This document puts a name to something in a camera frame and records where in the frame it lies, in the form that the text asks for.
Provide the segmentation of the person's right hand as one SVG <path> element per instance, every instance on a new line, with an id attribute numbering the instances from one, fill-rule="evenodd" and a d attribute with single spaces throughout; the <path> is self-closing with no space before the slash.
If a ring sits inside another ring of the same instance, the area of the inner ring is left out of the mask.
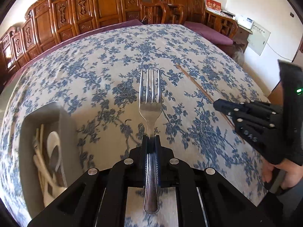
<path id="1" fill-rule="evenodd" d="M 302 179 L 302 166 L 288 159 L 284 159 L 278 165 L 273 165 L 264 159 L 262 167 L 263 182 L 270 183 L 272 181 L 274 169 L 279 169 L 281 172 L 280 186 L 284 190 L 296 186 Z"/>

